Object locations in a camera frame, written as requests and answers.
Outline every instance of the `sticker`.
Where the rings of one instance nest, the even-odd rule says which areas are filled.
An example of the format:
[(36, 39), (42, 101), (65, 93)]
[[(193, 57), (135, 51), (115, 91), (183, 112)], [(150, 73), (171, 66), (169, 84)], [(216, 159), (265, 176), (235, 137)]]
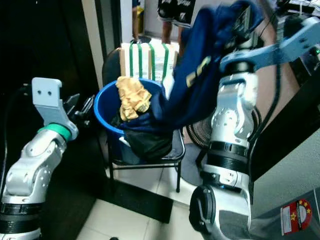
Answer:
[(196, 68), (196, 71), (189, 73), (185, 80), (186, 80), (186, 86), (190, 88), (196, 81), (197, 77), (200, 76), (200, 74), (203, 72), (205, 67), (209, 65), (211, 62), (211, 56), (206, 56), (201, 64)]
[(301, 199), (280, 209), (281, 234), (288, 235), (306, 229), (312, 218), (310, 203)]

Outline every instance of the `green ring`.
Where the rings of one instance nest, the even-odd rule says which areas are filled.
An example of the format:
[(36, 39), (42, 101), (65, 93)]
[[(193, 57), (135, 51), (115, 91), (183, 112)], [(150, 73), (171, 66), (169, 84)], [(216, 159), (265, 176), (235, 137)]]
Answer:
[(38, 133), (44, 129), (47, 130), (52, 130), (57, 132), (58, 134), (60, 134), (67, 142), (69, 141), (69, 139), (71, 138), (71, 132), (69, 131), (68, 128), (66, 128), (65, 126), (62, 126), (60, 124), (56, 124), (56, 123), (50, 123), (47, 126), (44, 126), (43, 128), (40, 128)]

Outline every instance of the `white tile floor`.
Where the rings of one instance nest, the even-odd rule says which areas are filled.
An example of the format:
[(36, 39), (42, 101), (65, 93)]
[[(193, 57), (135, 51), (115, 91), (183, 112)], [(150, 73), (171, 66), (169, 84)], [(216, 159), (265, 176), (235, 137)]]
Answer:
[(114, 178), (174, 200), (170, 223), (127, 210), (97, 199), (77, 240), (202, 240), (189, 223), (189, 203), (196, 186), (180, 179), (176, 192), (175, 168), (128, 169), (114, 171)]
[(77, 240), (202, 240), (189, 223), (188, 206), (175, 202), (170, 223), (97, 200)]

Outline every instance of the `wall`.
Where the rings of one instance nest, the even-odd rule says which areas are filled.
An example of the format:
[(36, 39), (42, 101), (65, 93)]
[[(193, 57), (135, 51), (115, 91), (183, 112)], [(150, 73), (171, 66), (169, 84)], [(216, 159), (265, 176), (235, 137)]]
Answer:
[(320, 186), (319, 146), (320, 129), (255, 181), (252, 217)]
[(94, 62), (99, 89), (102, 88), (102, 66), (104, 64), (95, 0), (82, 0), (86, 28)]

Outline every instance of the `black cable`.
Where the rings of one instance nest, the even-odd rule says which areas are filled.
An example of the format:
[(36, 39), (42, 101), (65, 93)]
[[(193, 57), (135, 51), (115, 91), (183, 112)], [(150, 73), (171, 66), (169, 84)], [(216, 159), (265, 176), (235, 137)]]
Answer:
[(252, 116), (252, 121), (253, 121), (253, 130), (252, 130), (251, 135), (247, 139), (248, 142), (250, 142), (252, 136), (254, 135), (254, 133), (257, 131), (257, 129), (259, 127), (258, 117), (257, 117), (257, 114), (255, 113), (255, 111), (252, 111), (251, 116)]
[[(279, 51), (279, 46), (280, 42), (283, 39), (283, 25), (284, 25), (285, 20), (283, 19), (281, 22), (278, 22), (277, 26), (277, 31), (276, 31), (276, 42), (275, 42), (275, 49), (277, 51), (274, 52), (274, 58), (275, 62), (278, 62), (280, 59), (280, 51)], [(280, 91), (281, 91), (281, 65), (279, 63), (276, 64), (275, 67), (275, 92), (274, 92), (274, 97), (272, 104), (269, 108), (269, 111), (267, 112), (264, 120), (262, 121), (261, 125), (258, 127), (257, 131), (254, 133), (254, 135), (251, 138), (250, 141), (250, 151), (249, 151), (249, 158), (248, 158), (248, 172), (249, 172), (249, 177), (250, 177), (250, 182), (252, 181), (252, 157), (253, 153), (255, 151), (255, 147), (258, 141), (258, 137), (260, 136), (261, 132), (263, 129), (266, 127), (268, 121), (270, 120), (272, 114), (274, 113), (276, 106), (279, 102), (280, 98)]]
[(261, 122), (262, 122), (261, 113), (260, 113), (259, 109), (257, 108), (257, 106), (254, 106), (253, 109), (254, 109), (256, 115), (258, 116), (258, 126), (260, 126)]
[(266, 30), (266, 28), (268, 27), (268, 25), (274, 20), (274, 17), (276, 16), (276, 11), (273, 12), (273, 14), (271, 15), (268, 23), (264, 26), (264, 28), (262, 29), (259, 38), (261, 38), (262, 34), (264, 33), (264, 31)]
[(9, 101), (7, 103), (7, 106), (4, 111), (4, 118), (3, 118), (3, 142), (4, 142), (4, 158), (2, 162), (2, 168), (1, 168), (1, 179), (0, 179), (0, 201), (2, 200), (3, 196), (3, 190), (4, 190), (4, 183), (5, 183), (5, 174), (6, 174), (6, 167), (7, 167), (7, 158), (8, 158), (8, 139), (7, 139), (7, 123), (8, 123), (8, 117), (9, 113), (11, 111), (11, 108), (16, 100), (16, 98), (24, 92), (27, 88), (21, 87), (18, 90), (16, 90), (9, 98)]

